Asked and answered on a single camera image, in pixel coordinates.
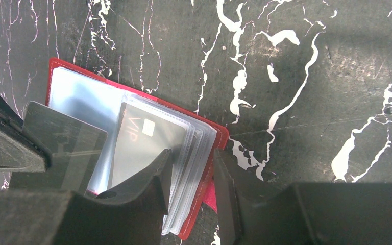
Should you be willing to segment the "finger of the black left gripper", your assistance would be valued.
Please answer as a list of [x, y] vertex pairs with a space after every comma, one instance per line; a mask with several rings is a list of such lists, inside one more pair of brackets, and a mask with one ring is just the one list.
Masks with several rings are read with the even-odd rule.
[[23, 135], [22, 124], [0, 95], [0, 172], [45, 172], [47, 156]]

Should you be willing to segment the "red leather card holder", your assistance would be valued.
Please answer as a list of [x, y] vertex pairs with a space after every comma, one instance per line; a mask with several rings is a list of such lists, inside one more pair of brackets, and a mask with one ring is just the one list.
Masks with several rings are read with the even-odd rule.
[[170, 149], [173, 171], [162, 234], [186, 240], [202, 203], [216, 208], [213, 152], [224, 149], [228, 130], [59, 58], [51, 58], [48, 68], [46, 104], [108, 134], [87, 192], [99, 195]]

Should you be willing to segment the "black credit card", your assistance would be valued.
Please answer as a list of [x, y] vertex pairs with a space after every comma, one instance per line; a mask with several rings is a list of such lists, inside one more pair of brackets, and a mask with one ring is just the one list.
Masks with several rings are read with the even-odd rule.
[[107, 132], [48, 106], [27, 105], [22, 133], [46, 154], [41, 173], [12, 173], [12, 189], [62, 189], [85, 194]]

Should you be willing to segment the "black VIP card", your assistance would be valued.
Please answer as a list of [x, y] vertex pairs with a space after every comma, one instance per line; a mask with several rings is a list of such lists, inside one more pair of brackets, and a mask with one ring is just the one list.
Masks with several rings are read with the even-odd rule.
[[138, 101], [122, 103], [118, 129], [109, 188], [146, 168], [164, 149], [172, 150], [173, 163], [182, 162], [194, 133], [185, 120]]

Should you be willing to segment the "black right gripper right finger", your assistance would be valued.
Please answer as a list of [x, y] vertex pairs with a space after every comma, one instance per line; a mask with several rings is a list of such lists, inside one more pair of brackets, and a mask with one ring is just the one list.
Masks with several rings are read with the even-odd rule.
[[213, 165], [222, 244], [392, 244], [392, 183], [279, 190], [251, 179], [223, 150]]

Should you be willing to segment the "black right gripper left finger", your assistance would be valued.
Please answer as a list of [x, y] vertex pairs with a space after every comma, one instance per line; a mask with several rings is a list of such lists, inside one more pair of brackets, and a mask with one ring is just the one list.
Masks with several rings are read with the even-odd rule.
[[0, 191], [0, 244], [160, 244], [172, 152], [95, 198], [74, 191]]

